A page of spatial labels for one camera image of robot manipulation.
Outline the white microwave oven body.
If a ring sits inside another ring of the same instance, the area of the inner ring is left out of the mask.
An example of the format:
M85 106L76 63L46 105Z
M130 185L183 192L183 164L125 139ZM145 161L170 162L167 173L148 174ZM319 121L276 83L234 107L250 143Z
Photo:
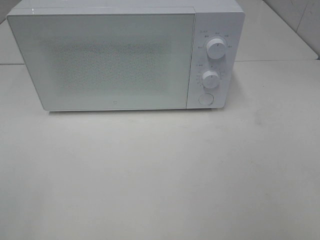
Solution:
M185 14L194 15L186 107L94 111L222 108L226 102L245 20L244 11L234 0L23 0L7 14L6 19L8 22L10 16ZM220 59L210 59L206 52L206 43L215 36L224 38L227 43L225 55ZM218 72L220 83L217 87L204 88L202 74L206 71ZM202 94L212 94L213 104L209 106L200 104L199 97Z

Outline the white timer knob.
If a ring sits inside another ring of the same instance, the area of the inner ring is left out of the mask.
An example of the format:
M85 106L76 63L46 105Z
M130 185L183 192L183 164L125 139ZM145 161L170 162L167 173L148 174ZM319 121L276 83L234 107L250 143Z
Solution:
M220 84L221 77L217 71L208 70L202 74L201 82L204 88L214 89Z

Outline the white microwave door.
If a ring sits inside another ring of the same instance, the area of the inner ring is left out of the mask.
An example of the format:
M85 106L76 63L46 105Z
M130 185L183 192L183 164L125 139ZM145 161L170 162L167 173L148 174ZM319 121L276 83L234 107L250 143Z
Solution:
M24 15L8 23L47 111L181 109L194 18Z

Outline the round white door button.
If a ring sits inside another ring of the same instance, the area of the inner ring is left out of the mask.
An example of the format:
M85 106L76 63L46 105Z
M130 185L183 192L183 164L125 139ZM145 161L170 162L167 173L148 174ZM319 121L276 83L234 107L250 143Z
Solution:
M214 96L210 93L204 93L199 97L198 102L201 105L210 106L214 102Z

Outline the upper white power knob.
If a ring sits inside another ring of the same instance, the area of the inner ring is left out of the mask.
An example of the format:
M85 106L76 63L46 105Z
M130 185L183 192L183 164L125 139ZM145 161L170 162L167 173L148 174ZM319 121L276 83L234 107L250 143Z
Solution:
M214 36L205 44L207 56L212 60L222 58L227 50L227 42L220 36Z

